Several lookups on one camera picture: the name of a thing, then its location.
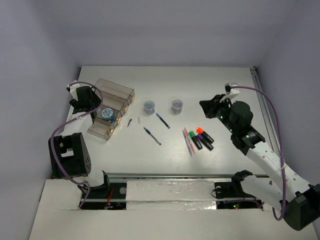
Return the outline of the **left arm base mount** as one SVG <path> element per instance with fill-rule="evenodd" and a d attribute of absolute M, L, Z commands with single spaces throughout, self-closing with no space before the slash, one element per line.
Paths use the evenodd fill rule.
<path fill-rule="evenodd" d="M 89 194 L 86 186 L 78 187 L 82 193 L 80 209 L 82 210 L 125 210 L 127 208 L 126 182 L 110 181 L 109 176 L 103 171 L 103 183 L 90 187 Z"/>

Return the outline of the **clear jar blue pins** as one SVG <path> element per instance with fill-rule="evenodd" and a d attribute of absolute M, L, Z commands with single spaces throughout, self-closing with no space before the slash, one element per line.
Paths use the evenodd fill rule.
<path fill-rule="evenodd" d="M 143 105 L 143 110 L 148 115 L 154 114 L 155 113 L 155 103 L 152 100 L 147 100 Z"/>

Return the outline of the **purple cap black highlighter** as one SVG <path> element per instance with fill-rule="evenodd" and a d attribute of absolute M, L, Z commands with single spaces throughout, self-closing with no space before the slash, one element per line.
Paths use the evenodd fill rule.
<path fill-rule="evenodd" d="M 209 151 L 212 151 L 214 149 L 212 144 L 207 141 L 201 134 L 197 134 L 196 137 Z"/>

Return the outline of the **orange cap black highlighter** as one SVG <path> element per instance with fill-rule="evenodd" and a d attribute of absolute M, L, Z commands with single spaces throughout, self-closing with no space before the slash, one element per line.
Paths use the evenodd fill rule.
<path fill-rule="evenodd" d="M 210 144 L 214 143 L 214 139 L 207 132 L 205 132 L 201 127 L 198 127 L 196 129 L 196 132 L 202 135 Z"/>

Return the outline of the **green cap black highlighter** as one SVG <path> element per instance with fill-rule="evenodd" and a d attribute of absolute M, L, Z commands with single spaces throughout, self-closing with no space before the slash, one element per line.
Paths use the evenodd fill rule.
<path fill-rule="evenodd" d="M 189 137 L 191 138 L 191 140 L 193 141 L 195 147 L 198 150 L 201 150 L 203 148 L 203 146 L 202 146 L 200 140 L 197 138 L 196 134 L 193 131 L 189 131 L 188 134 L 189 134 Z"/>

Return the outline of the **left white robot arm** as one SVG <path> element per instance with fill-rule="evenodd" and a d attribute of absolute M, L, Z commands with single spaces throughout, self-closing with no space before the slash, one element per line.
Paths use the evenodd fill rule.
<path fill-rule="evenodd" d="M 89 186 L 87 180 L 75 178 L 87 177 L 92 169 L 91 158 L 84 134 L 97 118 L 97 111 L 102 106 L 101 95 L 97 87 L 88 83 L 72 83 L 66 88 L 72 95 L 69 104 L 73 107 L 71 117 L 58 127 L 48 140 L 52 175 L 55 179 L 70 180 L 83 194 L 94 192 L 104 198 L 110 194 L 111 184 L 108 175 L 103 173 L 103 180 Z"/>

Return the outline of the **blue white tape roll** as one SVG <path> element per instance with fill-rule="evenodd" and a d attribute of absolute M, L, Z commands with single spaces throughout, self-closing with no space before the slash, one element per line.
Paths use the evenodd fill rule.
<path fill-rule="evenodd" d="M 112 108 L 106 107 L 101 111 L 101 118 L 107 122 L 115 122 L 116 117 Z"/>

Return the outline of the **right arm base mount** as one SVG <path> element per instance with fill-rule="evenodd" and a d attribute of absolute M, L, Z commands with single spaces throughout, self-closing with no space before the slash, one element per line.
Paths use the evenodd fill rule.
<path fill-rule="evenodd" d="M 242 170 L 236 172 L 231 181 L 216 182 L 214 188 L 211 191 L 211 196 L 219 201 L 223 201 L 224 204 L 233 204 L 234 209 L 239 209 L 241 203 L 251 202 L 256 205 L 257 209 L 262 209 L 264 202 L 258 200 L 255 196 L 245 193 L 241 186 L 241 182 L 253 174 L 248 170 Z"/>

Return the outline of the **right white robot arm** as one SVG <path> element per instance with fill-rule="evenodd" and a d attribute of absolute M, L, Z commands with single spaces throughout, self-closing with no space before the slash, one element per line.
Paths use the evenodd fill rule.
<path fill-rule="evenodd" d="M 294 172 L 272 150 L 251 125 L 253 113 L 243 101 L 231 102 L 225 94 L 199 102 L 208 119 L 217 118 L 230 132 L 233 145 L 257 164 L 270 178 L 258 179 L 247 170 L 236 173 L 230 183 L 235 196 L 244 193 L 261 199 L 279 212 L 294 230 L 300 231 L 320 217 L 320 186 L 312 185 Z"/>

